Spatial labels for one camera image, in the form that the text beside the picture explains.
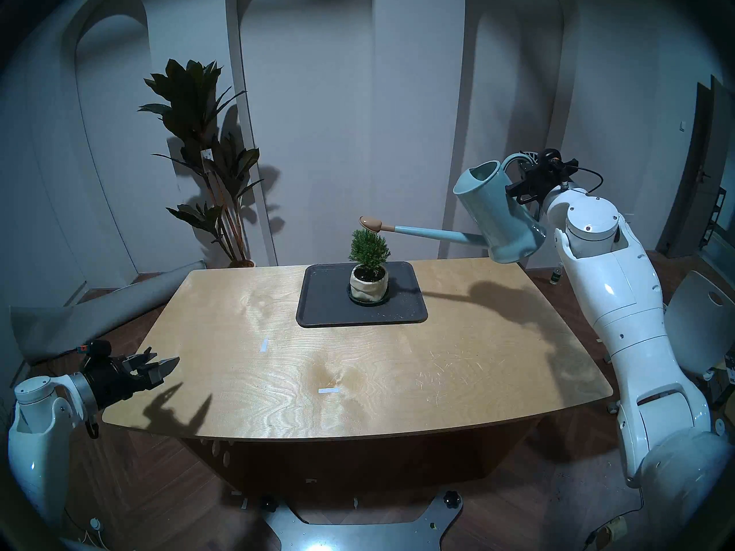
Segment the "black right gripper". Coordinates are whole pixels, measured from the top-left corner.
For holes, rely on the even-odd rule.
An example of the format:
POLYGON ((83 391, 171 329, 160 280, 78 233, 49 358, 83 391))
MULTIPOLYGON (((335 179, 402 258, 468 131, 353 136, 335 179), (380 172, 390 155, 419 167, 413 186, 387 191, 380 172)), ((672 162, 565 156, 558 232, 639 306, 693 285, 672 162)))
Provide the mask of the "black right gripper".
POLYGON ((522 155, 517 161, 519 169, 525 169, 525 179, 506 186, 506 195, 517 203, 532 203, 545 199, 554 188, 567 181, 566 164, 538 164, 536 151, 519 151, 522 155))

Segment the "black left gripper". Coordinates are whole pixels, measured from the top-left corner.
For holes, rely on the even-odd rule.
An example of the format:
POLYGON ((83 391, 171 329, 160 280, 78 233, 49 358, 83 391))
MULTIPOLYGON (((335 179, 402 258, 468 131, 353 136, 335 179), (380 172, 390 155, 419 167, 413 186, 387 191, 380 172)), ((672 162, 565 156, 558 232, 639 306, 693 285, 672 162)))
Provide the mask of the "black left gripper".
POLYGON ((128 357, 95 356, 88 353, 81 373, 87 380, 98 410, 130 399, 133 394, 149 389, 151 383, 162 383, 180 361, 180 357, 150 362, 157 356, 148 347, 143 353, 128 357))

